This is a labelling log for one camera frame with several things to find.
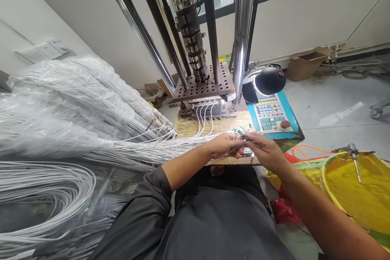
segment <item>gray shirt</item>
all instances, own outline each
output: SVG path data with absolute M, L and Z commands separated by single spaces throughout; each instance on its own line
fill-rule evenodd
M 244 190 L 199 186 L 169 220 L 171 196 L 161 167 L 146 174 L 90 259 L 294 259 Z

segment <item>hand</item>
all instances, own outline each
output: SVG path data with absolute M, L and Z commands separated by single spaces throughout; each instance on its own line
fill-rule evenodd
M 243 145 L 243 139 L 238 138 L 236 135 L 231 133 L 222 133 L 209 142 L 203 144 L 202 147 L 205 148 L 207 153 L 209 153 L 213 159 L 221 158 L 232 150 L 233 151 L 229 153 L 229 155 L 234 156 L 235 158 L 240 158 L 244 154 Z
M 274 172 L 278 176 L 282 172 L 289 170 L 291 164 L 275 141 L 257 132 L 246 133 L 245 137 L 248 138 L 245 146 L 255 153 L 259 162 L 267 170 Z

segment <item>person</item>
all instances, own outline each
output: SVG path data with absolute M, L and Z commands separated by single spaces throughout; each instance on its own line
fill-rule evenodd
M 390 259 L 273 140 L 255 132 L 245 136 L 246 142 L 223 133 L 146 174 L 90 259 L 294 259 L 275 232 L 253 167 L 225 166 L 214 176 L 204 167 L 232 150 L 240 158 L 244 146 L 279 176 L 329 259 Z M 168 217 L 174 191 L 175 215 Z

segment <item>white wall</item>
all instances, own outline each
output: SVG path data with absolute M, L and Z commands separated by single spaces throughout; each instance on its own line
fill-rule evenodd
M 378 0 L 270 0 L 258 5 L 251 60 L 288 56 L 316 46 L 347 40 Z M 390 5 L 382 10 L 390 13 Z M 390 41 L 390 17 L 378 15 L 368 19 L 368 30 L 376 30 L 374 38 Z M 218 50 L 230 52 L 234 37 L 234 15 L 217 19 Z M 356 48 L 367 45 L 359 41 Z
M 94 52 L 111 64 L 132 87 L 161 79 L 115 0 L 45 0 Z M 133 0 L 157 49 L 168 64 L 152 14 L 145 0 Z
M 0 20 L 5 21 L 34 44 L 61 39 L 76 54 L 93 54 L 80 37 L 44 0 L 0 0 Z M 15 51 L 32 47 L 0 22 L 0 70 L 13 74 L 29 65 Z
M 120 76 L 134 87 L 159 78 L 144 49 L 114 0 L 45 0 L 73 30 Z M 145 0 L 133 0 L 164 62 L 158 31 Z M 347 40 L 378 0 L 270 0 L 258 5 L 251 60 L 287 56 Z M 368 30 L 377 30 L 388 17 L 373 18 Z M 207 25 L 201 25 L 207 31 Z M 217 19 L 219 54 L 229 54 L 234 36 L 234 14 Z M 366 46 L 367 40 L 355 46 Z M 209 48 L 208 38 L 204 39 Z
M 346 50 L 379 45 L 390 41 L 390 0 L 379 0 L 356 28 Z

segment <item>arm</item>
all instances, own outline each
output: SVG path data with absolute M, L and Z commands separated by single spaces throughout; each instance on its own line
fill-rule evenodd
M 242 139 L 234 138 L 223 133 L 146 174 L 90 259 L 145 259 L 163 236 L 172 192 L 212 158 L 243 145 Z M 234 154 L 238 158 L 243 151 L 241 147 Z
M 336 260 L 390 259 L 383 247 L 287 161 L 273 140 L 258 133 L 247 133 L 246 137 L 250 141 L 245 146 L 281 179 L 294 207 L 327 256 Z
M 162 169 L 167 176 L 171 190 L 175 191 L 183 186 L 212 158 L 221 158 L 229 151 L 244 144 L 242 139 L 234 140 L 234 138 L 233 134 L 222 133 L 213 140 L 163 164 Z M 234 151 L 236 158 L 240 158 L 243 153 L 243 147 L 239 148 L 238 151 Z

